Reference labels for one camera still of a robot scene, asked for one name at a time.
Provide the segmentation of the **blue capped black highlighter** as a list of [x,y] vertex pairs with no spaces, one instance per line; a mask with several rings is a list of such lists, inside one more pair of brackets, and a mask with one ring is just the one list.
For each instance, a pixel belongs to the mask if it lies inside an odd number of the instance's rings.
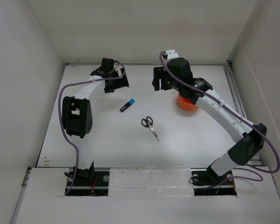
[[125,103],[121,108],[120,112],[124,112],[127,108],[129,108],[133,103],[135,102],[134,99],[129,100],[127,103]]

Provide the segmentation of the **black handled scissors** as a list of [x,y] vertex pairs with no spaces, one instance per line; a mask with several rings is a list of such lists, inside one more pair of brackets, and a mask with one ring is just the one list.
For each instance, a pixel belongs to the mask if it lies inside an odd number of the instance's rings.
[[150,131],[152,132],[152,134],[154,135],[154,137],[155,137],[158,141],[160,141],[160,138],[158,137],[156,131],[155,131],[154,128],[153,128],[153,119],[152,119],[150,116],[147,116],[147,117],[143,118],[143,119],[141,120],[141,124],[142,124],[144,127],[149,128]]

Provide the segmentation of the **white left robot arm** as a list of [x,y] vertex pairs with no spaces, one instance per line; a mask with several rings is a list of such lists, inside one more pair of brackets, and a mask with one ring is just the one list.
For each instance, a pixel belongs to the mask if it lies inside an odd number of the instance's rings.
[[67,84],[58,95],[58,117],[65,140],[76,151],[75,171],[84,185],[93,183],[95,174],[89,170],[92,160],[84,146],[84,138],[93,126],[91,99],[99,93],[112,93],[129,87],[124,65],[116,59],[103,58],[101,65],[93,70],[87,81]]

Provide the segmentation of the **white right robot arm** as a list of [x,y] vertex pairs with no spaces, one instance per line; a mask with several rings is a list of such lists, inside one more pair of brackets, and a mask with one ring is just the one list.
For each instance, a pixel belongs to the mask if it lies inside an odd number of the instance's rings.
[[240,117],[221,100],[211,84],[193,77],[189,62],[184,58],[170,60],[167,68],[155,67],[152,85],[155,91],[177,90],[181,97],[208,113],[235,142],[207,168],[206,178],[210,183],[218,183],[229,170],[247,164],[263,148],[266,126]]

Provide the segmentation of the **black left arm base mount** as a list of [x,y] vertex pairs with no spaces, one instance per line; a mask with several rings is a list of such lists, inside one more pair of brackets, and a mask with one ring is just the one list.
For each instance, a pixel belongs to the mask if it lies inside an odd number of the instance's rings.
[[89,180],[82,180],[76,177],[73,187],[66,196],[108,196],[109,170],[95,170],[94,177]]

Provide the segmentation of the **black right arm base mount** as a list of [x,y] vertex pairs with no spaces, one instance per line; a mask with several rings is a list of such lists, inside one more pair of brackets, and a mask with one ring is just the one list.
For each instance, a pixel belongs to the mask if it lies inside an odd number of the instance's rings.
[[193,185],[194,196],[236,196],[232,171],[223,176],[212,175],[206,168],[191,169],[189,183]]

